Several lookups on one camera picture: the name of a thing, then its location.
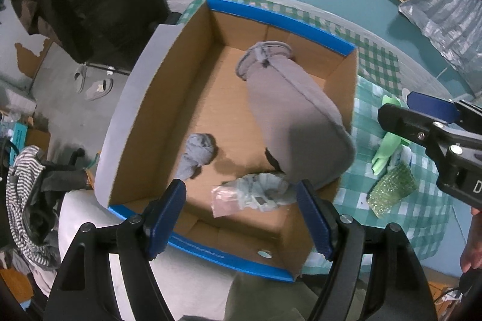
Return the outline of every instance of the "blue gripper pad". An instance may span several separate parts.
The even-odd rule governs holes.
[[[172,180],[161,198],[151,201],[144,211],[144,234],[148,239],[146,255],[153,260],[166,248],[174,225],[186,202],[186,186]]]
[[[411,92],[407,96],[407,105],[409,109],[415,112],[427,114],[449,124],[460,120],[460,113],[453,102],[420,92]]]
[[[338,212],[332,203],[318,198],[306,180],[296,184],[296,200],[316,251],[332,261],[338,242]]]

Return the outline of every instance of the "slipper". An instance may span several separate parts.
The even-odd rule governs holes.
[[[112,90],[113,85],[114,81],[112,79],[98,80],[97,82],[94,82],[93,85],[85,92],[85,98],[88,101],[101,98]]]
[[[84,88],[85,74],[86,73],[87,73],[87,67],[86,67],[85,64],[82,64],[75,71],[74,80],[75,80],[75,88],[76,88],[77,93],[80,93]]]

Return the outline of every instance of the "cardboard box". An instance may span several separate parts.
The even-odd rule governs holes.
[[[187,203],[170,244],[237,270],[293,281],[312,249],[296,204],[217,219],[211,212],[213,187],[272,170],[248,106],[246,82],[235,74],[244,51],[265,40],[291,45],[295,61],[337,105],[349,129],[356,47],[268,10],[207,0],[182,30],[159,26],[137,61],[107,132],[95,195],[122,217],[141,213],[172,180],[188,135],[210,133],[218,155],[186,181]],[[332,200],[337,187],[335,181],[320,195]]]

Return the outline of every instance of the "crumpled light blue cloth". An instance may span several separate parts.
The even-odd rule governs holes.
[[[196,169],[207,165],[214,157],[216,145],[214,138],[207,133],[192,133],[186,141],[186,150],[182,154],[174,178],[187,180]]]
[[[249,207],[261,212],[296,202],[295,187],[282,173],[247,174],[212,191],[213,216],[225,217]]]

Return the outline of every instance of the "blue box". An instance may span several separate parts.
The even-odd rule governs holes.
[[[18,148],[20,151],[25,147],[25,138],[27,136],[27,126],[25,124],[21,124],[19,122],[15,123],[14,126],[14,135],[11,138],[11,142]],[[15,163],[15,158],[17,154],[15,153],[14,149],[10,149],[10,160],[9,165],[12,166]]]

